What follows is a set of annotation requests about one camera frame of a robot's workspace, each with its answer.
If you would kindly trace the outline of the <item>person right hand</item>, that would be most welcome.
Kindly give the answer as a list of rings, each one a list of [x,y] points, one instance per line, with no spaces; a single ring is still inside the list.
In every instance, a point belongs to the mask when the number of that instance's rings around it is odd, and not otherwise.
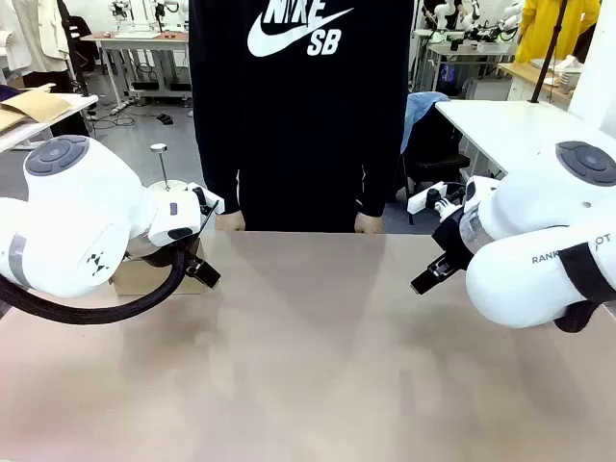
[[[245,220],[241,211],[231,214],[217,215],[215,227],[217,230],[224,232],[244,231]]]

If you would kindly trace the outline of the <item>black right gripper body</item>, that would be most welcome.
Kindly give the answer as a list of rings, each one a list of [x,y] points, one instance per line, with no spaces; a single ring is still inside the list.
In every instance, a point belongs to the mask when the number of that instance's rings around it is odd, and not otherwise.
[[[432,239],[439,245],[444,253],[434,261],[437,266],[445,266],[450,270],[465,270],[474,257],[474,254],[464,243],[460,222],[464,211],[459,208],[445,218],[432,234]]]

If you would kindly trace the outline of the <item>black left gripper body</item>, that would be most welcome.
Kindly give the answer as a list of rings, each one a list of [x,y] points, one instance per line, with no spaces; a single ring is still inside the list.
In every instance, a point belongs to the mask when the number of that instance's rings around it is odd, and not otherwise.
[[[134,242],[134,247],[127,250],[128,261],[144,261],[151,267],[180,267],[183,270],[188,268],[196,269],[202,264],[202,258],[198,255],[199,239],[196,235],[185,237],[157,247],[153,244],[141,242],[141,247],[137,247],[139,242]]]

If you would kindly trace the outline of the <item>person left hand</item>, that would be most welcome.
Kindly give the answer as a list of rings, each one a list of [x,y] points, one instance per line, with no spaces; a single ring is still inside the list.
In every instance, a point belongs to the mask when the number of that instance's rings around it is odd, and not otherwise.
[[[358,213],[354,221],[354,232],[370,235],[381,234],[384,232],[383,219]]]

